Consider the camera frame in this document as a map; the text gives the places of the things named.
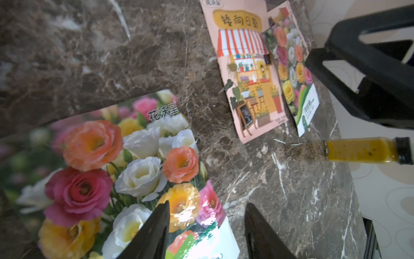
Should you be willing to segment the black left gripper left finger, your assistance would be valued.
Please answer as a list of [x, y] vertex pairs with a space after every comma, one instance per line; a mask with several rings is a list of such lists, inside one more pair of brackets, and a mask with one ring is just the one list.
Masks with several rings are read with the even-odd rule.
[[169, 201], [158, 205], [117, 259], [164, 259], [169, 232]]

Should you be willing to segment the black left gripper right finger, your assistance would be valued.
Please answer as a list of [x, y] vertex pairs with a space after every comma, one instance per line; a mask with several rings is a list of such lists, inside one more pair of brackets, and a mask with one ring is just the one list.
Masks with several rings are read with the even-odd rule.
[[244, 224], [249, 259], [296, 259], [252, 203], [246, 205]]

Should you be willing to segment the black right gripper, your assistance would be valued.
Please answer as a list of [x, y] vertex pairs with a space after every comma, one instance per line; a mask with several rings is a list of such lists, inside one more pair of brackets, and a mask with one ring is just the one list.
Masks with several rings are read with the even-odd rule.
[[[359, 36], [413, 27], [407, 5], [338, 22], [323, 48], [312, 49], [306, 67], [354, 117], [385, 127], [414, 128], [414, 60], [402, 60], [412, 40], [366, 44]], [[344, 60], [365, 75], [356, 93], [323, 63]]]

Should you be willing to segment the flower seed packet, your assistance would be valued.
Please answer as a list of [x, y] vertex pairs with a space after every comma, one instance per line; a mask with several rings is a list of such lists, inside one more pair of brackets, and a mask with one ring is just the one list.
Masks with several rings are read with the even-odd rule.
[[289, 1], [267, 14], [270, 27], [262, 33], [262, 39], [276, 63], [284, 98], [298, 136], [303, 136], [320, 104], [313, 75], [305, 67], [309, 49]]
[[5, 192], [47, 259], [118, 259], [169, 204], [167, 259], [240, 250], [197, 140], [170, 90], [13, 137]]

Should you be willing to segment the orange striped seed packet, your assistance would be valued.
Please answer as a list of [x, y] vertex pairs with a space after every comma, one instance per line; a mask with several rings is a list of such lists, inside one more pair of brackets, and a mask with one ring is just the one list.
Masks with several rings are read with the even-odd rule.
[[281, 86], [262, 39], [265, 1], [201, 0], [224, 92], [242, 143], [286, 121]]

